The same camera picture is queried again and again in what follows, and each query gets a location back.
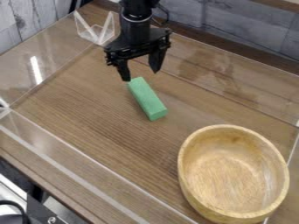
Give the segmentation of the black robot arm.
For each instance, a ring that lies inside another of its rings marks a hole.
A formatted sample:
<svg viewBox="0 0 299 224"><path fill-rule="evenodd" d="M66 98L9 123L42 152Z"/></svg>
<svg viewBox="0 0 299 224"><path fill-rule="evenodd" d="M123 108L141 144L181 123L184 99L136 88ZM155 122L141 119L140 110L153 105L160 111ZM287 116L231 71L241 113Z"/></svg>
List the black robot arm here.
<svg viewBox="0 0 299 224"><path fill-rule="evenodd" d="M152 28L153 8L160 0L120 0L120 33L104 47L107 64L113 66L121 81L131 81L128 61L148 56L148 65L156 74L164 63L164 56L171 47L168 28Z"/></svg>

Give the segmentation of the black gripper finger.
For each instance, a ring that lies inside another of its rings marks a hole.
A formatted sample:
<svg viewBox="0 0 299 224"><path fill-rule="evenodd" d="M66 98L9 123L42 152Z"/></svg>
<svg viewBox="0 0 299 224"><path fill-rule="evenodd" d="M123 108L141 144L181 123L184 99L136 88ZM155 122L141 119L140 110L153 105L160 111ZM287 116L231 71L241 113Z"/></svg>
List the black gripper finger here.
<svg viewBox="0 0 299 224"><path fill-rule="evenodd" d="M163 66L164 63L164 55L165 55L167 49L163 48L155 48L151 50L149 54L148 54L148 65L153 71L153 73L156 74Z"/></svg>
<svg viewBox="0 0 299 224"><path fill-rule="evenodd" d="M120 74L121 80L125 81L125 82L129 82L131 81L131 73L129 73L129 69L128 69L125 59L120 59L116 62L116 70Z"/></svg>

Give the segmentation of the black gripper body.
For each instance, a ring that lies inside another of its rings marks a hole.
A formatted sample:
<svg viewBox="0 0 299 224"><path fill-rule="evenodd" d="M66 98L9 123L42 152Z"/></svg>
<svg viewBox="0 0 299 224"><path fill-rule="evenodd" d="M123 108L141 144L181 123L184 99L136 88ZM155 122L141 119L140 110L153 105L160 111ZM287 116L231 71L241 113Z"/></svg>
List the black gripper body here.
<svg viewBox="0 0 299 224"><path fill-rule="evenodd" d="M119 60L131 60L144 55L148 56L155 48L168 50L171 47L171 29L152 27L151 18L129 20L120 16L119 22L120 34L104 47L109 66L116 66Z"/></svg>

